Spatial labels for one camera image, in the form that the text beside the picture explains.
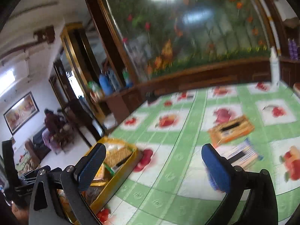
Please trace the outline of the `person's left hand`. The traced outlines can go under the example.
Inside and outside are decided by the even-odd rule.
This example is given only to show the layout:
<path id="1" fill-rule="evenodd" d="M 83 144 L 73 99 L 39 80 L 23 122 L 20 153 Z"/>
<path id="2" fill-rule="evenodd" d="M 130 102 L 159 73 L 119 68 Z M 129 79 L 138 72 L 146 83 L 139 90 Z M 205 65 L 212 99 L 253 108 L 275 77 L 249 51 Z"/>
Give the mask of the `person's left hand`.
<path id="1" fill-rule="evenodd" d="M 16 206 L 15 203 L 12 203 L 12 212 L 20 222 L 20 224 L 28 225 L 29 224 L 29 210 L 22 209 Z"/>

